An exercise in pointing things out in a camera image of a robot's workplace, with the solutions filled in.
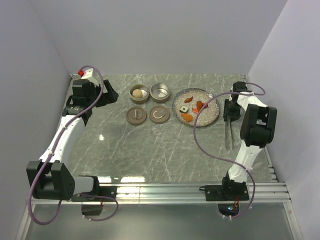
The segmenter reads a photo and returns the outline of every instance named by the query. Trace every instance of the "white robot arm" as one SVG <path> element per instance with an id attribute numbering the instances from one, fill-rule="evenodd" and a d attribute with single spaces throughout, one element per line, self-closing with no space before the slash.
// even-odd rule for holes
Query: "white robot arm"
<path id="1" fill-rule="evenodd" d="M 262 103 L 255 95 L 239 95 L 237 99 L 237 104 L 240 105 L 244 111 L 247 111 L 248 105 L 256 105 L 258 107 L 267 108 L 268 106 Z M 238 152 L 238 155 L 235 158 L 237 163 L 242 164 L 247 169 L 251 169 L 256 157 L 261 152 L 263 148 L 258 145 L 247 146 L 244 139 L 241 140 L 241 147 Z M 228 171 L 229 177 L 231 180 L 234 180 L 237 183 L 247 182 L 248 174 L 240 166 L 233 164 L 233 166 Z"/>
<path id="2" fill-rule="evenodd" d="M 235 161 L 251 170 L 258 154 L 274 138 L 277 109 L 252 95 L 245 82 L 235 82 L 231 91 L 243 95 L 232 94 L 224 101 L 223 119 L 231 123 L 240 118 L 241 108 L 245 111 L 240 130 L 241 147 Z M 247 178 L 246 170 L 233 164 L 222 180 L 221 192 L 230 198 L 238 196 L 240 200 L 248 200 Z"/>
<path id="3" fill-rule="evenodd" d="M 99 77 L 90 68 L 84 72 L 81 79 L 73 82 L 72 96 L 66 102 L 66 107 L 62 111 L 60 126 L 47 150 L 38 161 L 30 161 L 26 172 L 28 180 L 33 183 L 36 174 L 43 163 L 51 154 L 51 149 L 58 138 L 62 128 L 65 128 L 75 115 L 90 106 L 98 97 L 101 86 L 98 84 Z M 103 94 L 95 104 L 95 107 L 102 107 L 107 104 L 115 103 L 118 94 L 111 87 L 108 80 L 103 81 L 105 88 Z M 73 195 L 79 193 L 90 193 L 96 195 L 99 189 L 99 181 L 96 176 L 77 176 L 73 177 L 68 171 L 68 159 L 80 133 L 84 130 L 92 110 L 88 110 L 81 117 L 75 119 L 71 125 L 63 132 L 57 143 L 52 158 L 44 168 L 41 177 L 38 179 L 33 190 L 32 196 L 36 199 L 69 200 Z"/>

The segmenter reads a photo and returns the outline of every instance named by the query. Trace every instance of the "black clamp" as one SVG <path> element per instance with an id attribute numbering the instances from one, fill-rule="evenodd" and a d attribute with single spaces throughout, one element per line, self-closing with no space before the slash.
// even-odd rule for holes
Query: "black clamp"
<path id="1" fill-rule="evenodd" d="M 250 92 L 244 81 L 237 81 L 232 86 L 232 92 Z M 223 108 L 223 120 L 226 122 L 230 119 L 230 122 L 236 121 L 240 118 L 241 106 L 237 103 L 239 95 L 231 94 L 231 100 L 224 100 Z"/>
<path id="2" fill-rule="evenodd" d="M 115 103 L 118 100 L 119 94 L 113 89 L 110 82 L 106 79 L 103 84 L 107 90 L 103 93 L 95 104 L 96 108 L 105 106 L 107 104 Z M 66 101 L 66 107 L 62 111 L 62 116 L 77 115 L 84 109 L 89 107 L 98 97 L 101 87 L 95 86 L 88 79 L 78 79 L 72 84 L 72 95 Z M 92 115 L 92 110 L 88 110 L 81 115 L 84 125 L 87 125 L 89 118 Z"/>

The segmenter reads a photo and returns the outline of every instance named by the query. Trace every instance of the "white wall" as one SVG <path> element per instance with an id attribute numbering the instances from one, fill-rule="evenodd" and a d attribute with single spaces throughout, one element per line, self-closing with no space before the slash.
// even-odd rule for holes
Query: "white wall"
<path id="1" fill-rule="evenodd" d="M 69 72 L 247 74 L 287 0 L 30 0 Z"/>
<path id="2" fill-rule="evenodd" d="M 320 238 L 319 9 L 319 0 L 289 0 L 249 72 L 278 109 L 268 149 L 310 240 Z"/>
<path id="3" fill-rule="evenodd" d="M 0 32 L 0 232 L 13 240 L 30 189 L 26 166 L 54 136 L 70 75 L 27 0 L 0 1 Z"/>

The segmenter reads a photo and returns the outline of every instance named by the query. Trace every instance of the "metal bowl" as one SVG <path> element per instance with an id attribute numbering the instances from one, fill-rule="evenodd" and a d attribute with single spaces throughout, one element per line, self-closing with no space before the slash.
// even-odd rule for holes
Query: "metal bowl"
<path id="1" fill-rule="evenodd" d="M 136 89 L 141 90 L 142 97 L 132 96 L 133 91 Z M 132 102 L 134 102 L 135 104 L 144 104 L 146 101 L 148 101 L 149 94 L 150 94 L 149 89 L 147 88 L 147 86 L 145 86 L 143 84 L 136 84 L 133 87 L 131 87 L 131 89 L 130 89 L 130 98 L 131 98 Z"/>
<path id="2" fill-rule="evenodd" d="M 150 90 L 151 98 L 156 103 L 164 103 L 169 99 L 170 90 L 163 83 L 156 83 Z"/>

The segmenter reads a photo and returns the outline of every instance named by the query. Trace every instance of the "marble table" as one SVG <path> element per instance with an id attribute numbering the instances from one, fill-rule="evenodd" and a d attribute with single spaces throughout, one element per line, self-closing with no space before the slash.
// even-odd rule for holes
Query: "marble table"
<path id="1" fill-rule="evenodd" d="M 234 82 L 244 81 L 241 75 L 110 74 L 105 75 L 104 79 L 110 81 L 119 98 L 116 103 L 93 109 L 70 155 L 67 167 L 73 176 L 99 176 L 103 182 L 221 181 L 231 164 L 210 158 L 198 149 L 193 129 L 176 118 L 172 101 L 178 92 L 187 88 L 204 89 L 214 95 L 229 91 Z M 148 117 L 142 125 L 129 124 L 126 112 L 138 106 L 130 99 L 130 88 L 135 84 L 150 88 L 155 83 L 164 83 L 169 87 L 169 100 L 155 103 L 149 99 L 140 107 L 149 113 L 152 107 L 163 105 L 169 109 L 170 119 L 164 124 L 155 124 Z M 210 126 L 197 128 L 197 136 L 200 144 L 211 154 L 234 160 L 240 149 L 242 118 L 232 123 L 234 148 L 226 149 L 222 116 L 225 98 L 227 96 L 218 99 L 218 119 Z M 258 155 L 252 175 L 258 182 L 272 180 L 264 151 Z"/>

